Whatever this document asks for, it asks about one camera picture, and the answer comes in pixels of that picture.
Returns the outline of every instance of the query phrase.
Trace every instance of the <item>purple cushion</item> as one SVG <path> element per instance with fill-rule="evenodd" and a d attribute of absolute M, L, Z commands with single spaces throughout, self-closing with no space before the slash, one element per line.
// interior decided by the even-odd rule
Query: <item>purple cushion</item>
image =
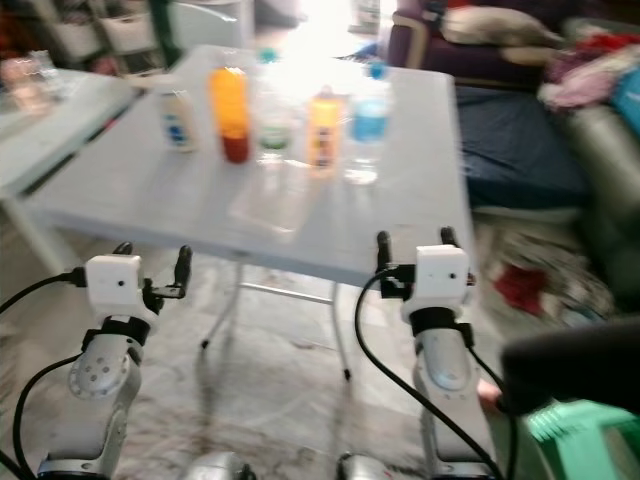
<path fill-rule="evenodd" d="M 541 68 L 508 62 L 495 47 L 454 45 L 442 38 L 431 39 L 422 69 L 444 72 L 454 77 L 531 86 L 538 85 L 542 76 Z"/>

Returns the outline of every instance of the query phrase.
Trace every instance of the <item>blue label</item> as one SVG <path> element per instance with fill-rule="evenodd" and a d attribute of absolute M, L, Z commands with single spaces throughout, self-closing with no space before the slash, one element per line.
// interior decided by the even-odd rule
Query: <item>blue label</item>
<path fill-rule="evenodd" d="M 178 146 L 182 146 L 187 141 L 187 132 L 179 125 L 167 125 L 169 140 Z"/>
<path fill-rule="evenodd" d="M 387 117 L 371 117 L 358 115 L 353 118 L 351 136 L 358 142 L 375 142 L 382 140 L 387 127 Z"/>

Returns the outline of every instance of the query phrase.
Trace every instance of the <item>water bottle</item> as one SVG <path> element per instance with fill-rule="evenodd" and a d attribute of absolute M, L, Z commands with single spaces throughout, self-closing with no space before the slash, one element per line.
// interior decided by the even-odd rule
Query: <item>water bottle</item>
<path fill-rule="evenodd" d="M 393 104 L 386 74 L 384 63 L 371 63 L 367 76 L 352 98 L 353 119 L 344 175 L 347 181 L 357 185 L 373 183 L 378 178 L 377 163 L 382 155 Z"/>
<path fill-rule="evenodd" d="M 257 123 L 260 154 L 258 162 L 278 163 L 291 143 L 293 109 L 285 92 L 285 73 L 275 50 L 260 52 L 257 88 Z"/>

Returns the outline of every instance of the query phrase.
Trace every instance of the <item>table leg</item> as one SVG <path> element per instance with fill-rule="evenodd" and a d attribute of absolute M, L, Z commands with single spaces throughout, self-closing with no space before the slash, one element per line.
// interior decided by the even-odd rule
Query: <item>table leg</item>
<path fill-rule="evenodd" d="M 52 274 L 58 275 L 81 265 L 80 259 L 69 245 L 43 219 L 38 218 L 20 196 L 5 196 L 2 206 L 11 222 Z"/>
<path fill-rule="evenodd" d="M 347 381 L 351 378 L 351 371 L 349 370 L 349 363 L 347 362 L 347 352 L 344 348 L 344 342 L 342 341 L 342 333 L 340 332 L 340 325 L 338 324 L 338 287 L 339 283 L 333 282 L 331 285 L 331 322 L 333 323 L 333 333 L 336 336 L 336 344 L 338 347 L 338 353 L 340 354 L 340 362 L 342 363 L 342 371 L 344 372 L 344 378 Z"/>
<path fill-rule="evenodd" d="M 227 300 L 227 303 L 224 306 L 222 313 L 220 313 L 220 315 L 218 316 L 218 320 L 216 320 L 216 323 L 213 325 L 213 327 L 211 327 L 211 330 L 209 330 L 209 333 L 207 333 L 207 336 L 205 337 L 205 339 L 202 340 L 202 343 L 200 343 L 200 346 L 202 347 L 203 350 L 209 346 L 211 339 L 216 334 L 218 329 L 222 326 L 222 324 L 227 319 L 227 317 L 236 309 L 236 306 L 238 303 L 238 297 L 240 296 L 240 290 L 242 289 L 243 278 L 244 278 L 244 261 L 238 260 L 235 265 L 233 290 L 231 291 L 231 295 L 229 296 L 229 299 Z"/>

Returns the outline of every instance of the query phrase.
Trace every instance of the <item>plastic bottle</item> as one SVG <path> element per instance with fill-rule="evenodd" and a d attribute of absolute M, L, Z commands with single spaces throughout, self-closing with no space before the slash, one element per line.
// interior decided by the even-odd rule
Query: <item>plastic bottle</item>
<path fill-rule="evenodd" d="M 293 110 L 284 91 L 284 75 L 276 51 L 262 50 L 256 116 L 261 149 L 258 162 L 264 164 L 282 161 L 291 143 Z"/>
<path fill-rule="evenodd" d="M 29 57 L 36 62 L 40 77 L 46 85 L 46 90 L 56 100 L 63 100 L 67 96 L 68 89 L 60 78 L 58 69 L 53 65 L 47 50 L 35 50 L 29 52 Z"/>
<path fill-rule="evenodd" d="M 11 58 L 1 62 L 0 76 L 18 108 L 34 116 L 51 111 L 51 97 L 38 76 L 38 65 L 32 59 Z"/>
<path fill-rule="evenodd" d="M 371 63 L 367 73 L 353 97 L 349 153 L 344 170 L 345 178 L 358 185 L 378 178 L 377 163 L 393 105 L 391 85 L 385 80 L 386 65 Z"/>
<path fill-rule="evenodd" d="M 333 171 L 340 147 L 342 99 L 324 86 L 311 99 L 309 115 L 309 164 L 316 172 Z"/>
<path fill-rule="evenodd" d="M 211 112 L 226 159 L 231 163 L 244 163 L 249 159 L 247 75 L 230 65 L 229 56 L 225 56 L 225 63 L 226 66 L 209 75 Z"/>
<path fill-rule="evenodd" d="M 193 107 L 187 92 L 175 75 L 155 77 L 162 127 L 169 144 L 179 152 L 197 148 Z"/>

